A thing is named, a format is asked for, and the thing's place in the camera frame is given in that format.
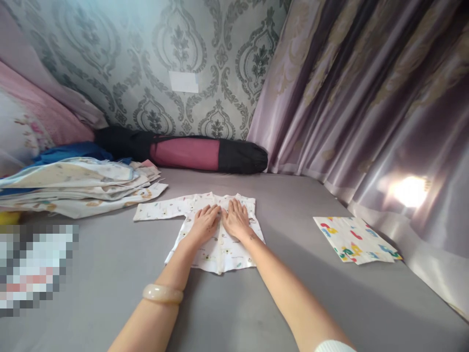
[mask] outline folded baby clothes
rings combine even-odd
[[[151,185],[160,177],[160,171],[154,165],[144,166],[138,162],[125,165],[93,158],[72,158],[29,170],[0,180],[0,187],[41,187],[23,194],[2,196],[0,193],[2,208],[45,210],[79,219],[155,199],[168,186],[164,183]]]
[[[181,240],[191,230],[194,223],[195,213],[206,205],[214,204],[228,210],[229,201],[231,199],[237,199],[242,205],[246,206],[250,227],[265,243],[259,222],[255,216],[256,200],[254,198],[243,197],[240,194],[236,194],[234,197],[220,197],[210,192],[164,200],[156,203],[139,204],[133,220],[170,219],[181,215],[186,217],[176,238],[176,243],[165,260],[165,263],[167,263],[171,259],[179,242],[181,242]],[[222,222],[219,223],[213,237],[199,248],[194,262],[192,263],[192,267],[214,272],[218,275],[229,270],[243,269],[255,265],[256,264],[251,259],[248,251],[239,242],[239,240],[228,235]]]
[[[397,250],[360,218],[313,218],[343,262],[364,264],[401,260]]]

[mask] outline shirt sleeve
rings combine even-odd
[[[187,216],[193,209],[194,195],[162,200],[155,203],[139,204],[134,221],[170,219]]]
[[[321,342],[314,352],[356,352],[349,345],[336,340],[327,340]]]

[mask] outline yoga mat bag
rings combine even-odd
[[[172,137],[112,126],[95,131],[95,143],[115,159],[151,160],[157,166],[255,174],[267,168],[267,153],[245,141],[204,136]]]

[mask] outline white baby shirt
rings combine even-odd
[[[168,263],[179,242],[192,228],[195,213],[206,205],[214,204],[228,210],[229,201],[231,199],[237,199],[242,205],[246,206],[251,228],[265,243],[259,222],[255,216],[256,200],[254,198],[243,197],[240,194],[236,194],[234,197],[221,197],[210,192],[164,200],[156,203],[139,204],[133,220],[160,220],[170,219],[181,215],[186,216],[186,220],[182,224],[181,230],[177,236],[176,243],[165,260],[165,263]],[[219,222],[218,228],[213,237],[199,248],[194,262],[192,263],[192,267],[214,272],[218,275],[229,270],[243,269],[255,265],[256,264],[249,256],[249,253],[239,240],[228,235],[221,221]]]

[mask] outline wallpaper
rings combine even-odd
[[[291,0],[0,0],[109,124],[246,139]],[[197,74],[199,93],[168,71]]]

